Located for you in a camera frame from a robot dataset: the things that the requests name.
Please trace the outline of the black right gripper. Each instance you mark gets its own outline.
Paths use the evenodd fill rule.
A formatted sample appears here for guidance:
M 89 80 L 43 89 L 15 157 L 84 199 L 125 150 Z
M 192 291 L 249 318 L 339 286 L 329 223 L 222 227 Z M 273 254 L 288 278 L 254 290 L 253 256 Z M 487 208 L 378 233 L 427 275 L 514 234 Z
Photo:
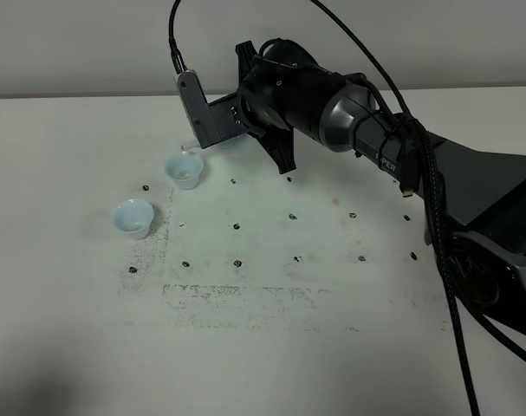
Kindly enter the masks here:
M 257 139 L 280 174 L 296 169 L 296 129 L 325 141 L 322 117 L 329 102 L 345 87 L 345 76 L 320 67 L 300 44 L 275 38 L 256 50 L 252 41 L 236 45 L 237 92 L 252 122 L 271 127 Z

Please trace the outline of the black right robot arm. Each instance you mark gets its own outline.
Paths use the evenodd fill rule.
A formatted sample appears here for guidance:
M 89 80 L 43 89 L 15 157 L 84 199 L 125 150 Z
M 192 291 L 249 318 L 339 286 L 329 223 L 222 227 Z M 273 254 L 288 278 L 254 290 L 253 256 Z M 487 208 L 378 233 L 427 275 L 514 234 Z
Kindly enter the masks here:
M 480 152 L 392 111 L 361 73 L 322 68 L 299 44 L 238 44 L 238 110 L 280 173 L 294 134 L 354 152 L 425 204 L 425 241 L 449 291 L 487 327 L 526 335 L 526 156 Z

